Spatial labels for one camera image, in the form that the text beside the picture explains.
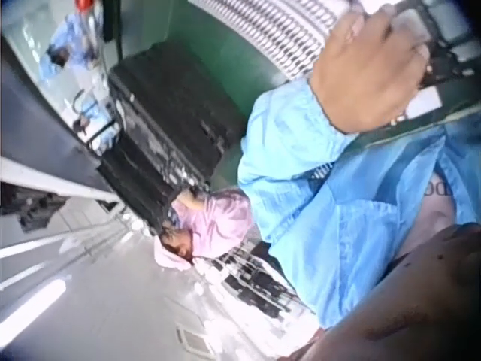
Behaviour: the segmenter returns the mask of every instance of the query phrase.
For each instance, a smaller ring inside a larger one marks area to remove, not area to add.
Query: woman
[[[177,221],[165,221],[154,242],[154,257],[162,267],[185,271],[196,257],[222,256],[238,246],[253,227],[249,200],[240,190],[205,197],[184,190],[172,208]]]

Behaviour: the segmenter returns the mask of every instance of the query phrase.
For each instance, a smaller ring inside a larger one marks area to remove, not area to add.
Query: black hair
[[[67,64],[68,59],[66,59],[60,52],[64,50],[64,47],[59,47],[57,49],[53,49],[52,46],[48,47],[47,54],[50,57],[50,61],[53,64],[58,65],[60,68],[64,68],[65,64]]]
[[[167,244],[164,242],[164,238],[165,237],[171,237],[173,235],[173,231],[166,228],[166,227],[163,227],[161,229],[161,231],[159,232],[159,240],[160,240],[160,244],[170,253],[172,254],[175,254],[176,256],[179,256],[179,252],[174,248],[172,247],[170,244]],[[188,263],[190,263],[191,265],[193,265],[193,262],[192,262],[192,259],[186,259],[184,257],[181,257],[179,256],[180,258],[186,260]]]
[[[80,121],[80,118],[78,118],[77,120],[75,120],[73,123],[72,123],[72,129],[74,130],[75,133],[85,133],[85,127],[82,126],[81,124],[81,121]]]
[[[160,243],[170,253],[173,253],[173,254],[177,255],[176,249],[173,248],[171,245],[164,242],[164,239],[166,237],[171,237],[171,235],[172,235],[172,231],[170,229],[166,228],[166,227],[163,227],[162,230],[159,232]]]

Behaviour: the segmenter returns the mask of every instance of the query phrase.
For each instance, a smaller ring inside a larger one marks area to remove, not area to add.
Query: blue shirt
[[[97,26],[101,28],[103,17],[100,16],[96,20]],[[91,47],[85,47],[83,43],[85,36],[86,31],[83,27],[82,17],[79,13],[75,12],[67,15],[60,23],[53,33],[49,45],[54,50],[60,47],[68,47],[70,56],[68,57],[66,66],[88,68],[90,62],[95,58],[95,51]],[[41,57],[39,67],[42,79],[53,77],[62,70],[60,66],[51,62],[47,54]]]
[[[89,97],[84,100],[81,110],[82,115],[90,120],[88,128],[93,129],[92,135],[111,121],[110,115],[105,107],[101,106],[94,97]],[[110,126],[98,136],[100,140],[99,146],[97,147],[99,153],[103,153],[106,149],[112,147],[116,134],[117,130],[115,130],[113,126]]]
[[[85,30],[82,26],[81,16],[75,12],[65,17],[65,20],[59,25],[50,39],[50,45],[54,49],[69,46],[71,52],[68,58],[68,65],[87,68],[94,54],[91,49],[84,47],[82,41],[84,36]]]
[[[306,80],[254,104],[238,169],[255,221],[301,300],[332,327],[379,281],[436,171],[450,185],[457,223],[481,221],[481,137],[474,114],[361,153],[326,120]],[[325,180],[308,176],[335,162]]]

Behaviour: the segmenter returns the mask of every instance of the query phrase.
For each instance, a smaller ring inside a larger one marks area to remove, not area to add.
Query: hand
[[[368,18],[347,13],[314,64],[310,86],[332,126],[366,132],[395,119],[417,93],[429,50],[408,28],[391,30],[392,5]]]

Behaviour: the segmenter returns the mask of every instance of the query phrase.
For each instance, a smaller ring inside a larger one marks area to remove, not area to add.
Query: metal spring
[[[320,0],[299,0],[296,9],[294,1],[283,0],[189,1],[248,40],[290,80],[312,69],[324,47],[325,29],[337,20]]]

